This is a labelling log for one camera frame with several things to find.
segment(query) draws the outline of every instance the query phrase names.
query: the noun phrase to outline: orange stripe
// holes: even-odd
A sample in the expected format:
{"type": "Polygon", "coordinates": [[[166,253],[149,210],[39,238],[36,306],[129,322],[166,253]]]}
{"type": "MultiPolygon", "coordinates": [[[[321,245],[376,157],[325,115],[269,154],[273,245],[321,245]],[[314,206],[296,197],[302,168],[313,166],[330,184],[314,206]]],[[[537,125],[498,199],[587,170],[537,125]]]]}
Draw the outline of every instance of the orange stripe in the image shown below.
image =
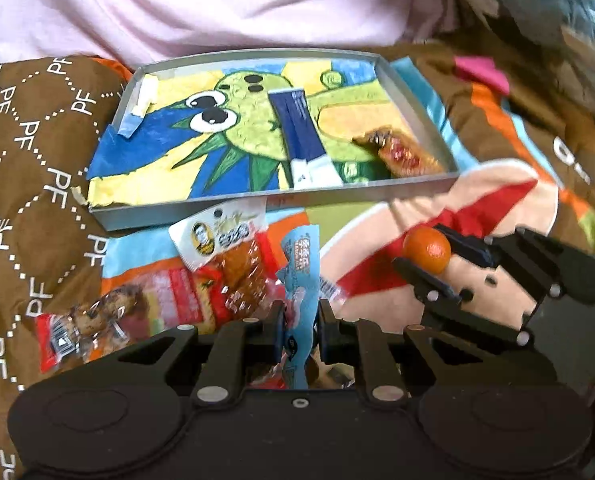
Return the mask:
{"type": "Polygon", "coordinates": [[[311,222],[308,220],[308,216],[305,212],[297,213],[295,215],[283,218],[273,224],[269,225],[269,230],[267,232],[269,241],[271,243],[271,250],[273,251],[273,256],[275,256],[275,260],[278,263],[280,268],[284,267],[287,264],[287,258],[284,256],[284,252],[282,252],[282,247],[280,244],[282,243],[282,238],[284,238],[290,231],[295,229],[296,227],[300,227],[302,225],[309,225],[311,222]]]}
{"type": "MultiPolygon", "coordinates": [[[[517,131],[511,118],[500,107],[500,101],[488,86],[481,83],[472,83],[473,93],[471,102],[480,108],[486,117],[486,121],[498,130],[511,144],[517,156],[529,163],[537,172],[540,180],[553,182],[553,178],[542,166],[532,157],[527,147],[517,136],[517,131]]],[[[569,205],[575,212],[577,219],[581,219],[591,206],[570,189],[559,189],[559,199],[562,203],[569,205]]]]}
{"type": "Polygon", "coordinates": [[[121,78],[123,78],[125,81],[130,80],[131,77],[133,76],[131,71],[128,68],[126,68],[119,61],[115,61],[113,59],[102,59],[101,57],[90,57],[89,59],[93,59],[94,61],[97,61],[101,65],[104,65],[104,66],[110,68],[117,75],[121,76],[121,78]]]}
{"type": "Polygon", "coordinates": [[[471,102],[484,111],[487,122],[509,141],[517,153],[517,156],[529,163],[537,172],[541,180],[546,180],[547,182],[553,181],[551,175],[549,175],[542,166],[535,161],[529,153],[529,150],[527,150],[527,147],[517,136],[513,121],[506,113],[504,113],[504,110],[500,108],[499,99],[493,94],[488,86],[480,83],[473,83],[471,102]]]}
{"type": "Polygon", "coordinates": [[[166,260],[158,260],[155,263],[148,264],[142,267],[136,267],[134,269],[129,269],[126,272],[120,274],[119,276],[113,276],[112,278],[103,278],[101,284],[101,293],[100,295],[104,295],[107,292],[111,292],[114,288],[118,288],[120,285],[124,285],[125,283],[129,283],[131,280],[135,279],[142,274],[151,274],[153,272],[159,272],[160,270],[171,270],[171,269],[180,269],[180,267],[184,267],[184,262],[179,256],[175,256],[174,258],[167,258],[166,260]]]}

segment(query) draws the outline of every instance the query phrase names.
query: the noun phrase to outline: children's drawing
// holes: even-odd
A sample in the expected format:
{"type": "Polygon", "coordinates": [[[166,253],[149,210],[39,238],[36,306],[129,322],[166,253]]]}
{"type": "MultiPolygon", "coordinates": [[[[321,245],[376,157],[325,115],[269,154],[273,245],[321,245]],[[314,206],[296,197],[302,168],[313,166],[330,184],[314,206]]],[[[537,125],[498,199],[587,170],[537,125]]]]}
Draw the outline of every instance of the children's drawing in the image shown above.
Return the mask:
{"type": "Polygon", "coordinates": [[[322,143],[344,182],[388,178],[351,142],[392,124],[410,131],[365,61],[248,63],[162,80],[159,102],[130,139],[105,133],[89,200],[157,203],[289,187],[289,161],[268,91],[304,88],[322,143]]]}

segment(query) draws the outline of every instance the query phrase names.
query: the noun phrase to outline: metal tray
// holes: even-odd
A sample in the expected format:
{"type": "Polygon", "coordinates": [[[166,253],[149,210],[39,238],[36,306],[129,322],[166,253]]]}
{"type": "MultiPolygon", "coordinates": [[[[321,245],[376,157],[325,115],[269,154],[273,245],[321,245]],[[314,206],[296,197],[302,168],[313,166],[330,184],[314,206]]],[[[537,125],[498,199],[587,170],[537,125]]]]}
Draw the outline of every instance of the metal tray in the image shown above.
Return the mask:
{"type": "Polygon", "coordinates": [[[433,122],[426,115],[415,95],[404,80],[389,63],[378,54],[335,50],[326,48],[263,48],[197,54],[179,57],[145,65],[136,70],[126,87],[118,110],[113,118],[113,126],[120,127],[127,110],[131,110],[138,101],[142,78],[145,74],[155,74],[160,79],[169,79],[190,75],[207,70],[220,70],[241,64],[242,61],[255,60],[312,60],[312,59],[350,59],[368,61],[375,66],[375,75],[391,101],[398,108],[402,117],[411,126],[411,130],[420,145],[431,153],[447,168],[448,173],[414,178],[378,180],[374,182],[345,184],[337,188],[307,190],[272,190],[260,192],[216,195],[190,198],[178,202],[164,202],[149,205],[118,205],[91,207],[90,212],[107,229],[138,228],[153,225],[172,224],[193,215],[212,205],[235,198],[265,196],[267,208],[283,209],[308,207],[347,202],[380,202],[395,198],[405,199],[414,196],[432,196],[447,192],[457,178],[456,165],[446,143],[440,136],[433,122]]]}

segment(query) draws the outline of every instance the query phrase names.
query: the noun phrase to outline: person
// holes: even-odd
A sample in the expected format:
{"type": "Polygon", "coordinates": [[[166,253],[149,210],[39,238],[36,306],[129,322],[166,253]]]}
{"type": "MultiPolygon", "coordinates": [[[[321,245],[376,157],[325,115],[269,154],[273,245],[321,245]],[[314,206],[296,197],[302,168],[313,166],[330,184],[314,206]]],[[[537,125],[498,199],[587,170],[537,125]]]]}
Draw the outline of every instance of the person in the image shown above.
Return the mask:
{"type": "Polygon", "coordinates": [[[204,224],[195,224],[193,226],[193,234],[195,235],[195,239],[198,241],[200,247],[206,246],[209,244],[209,233],[207,232],[207,227],[204,224]]]}
{"type": "Polygon", "coordinates": [[[381,46],[458,25],[455,0],[0,0],[0,63],[73,54],[130,68],[251,46],[381,46]]]}

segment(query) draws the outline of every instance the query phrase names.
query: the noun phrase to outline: small orange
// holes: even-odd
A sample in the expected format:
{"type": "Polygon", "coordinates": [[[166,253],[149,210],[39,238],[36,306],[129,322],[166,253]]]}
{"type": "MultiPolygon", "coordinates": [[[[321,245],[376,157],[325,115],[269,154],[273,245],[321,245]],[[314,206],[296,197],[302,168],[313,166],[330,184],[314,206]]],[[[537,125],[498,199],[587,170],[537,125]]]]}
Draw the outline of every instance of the small orange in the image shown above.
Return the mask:
{"type": "Polygon", "coordinates": [[[430,274],[439,274],[449,265],[451,244],[437,229],[418,226],[404,238],[402,256],[430,274]]]}

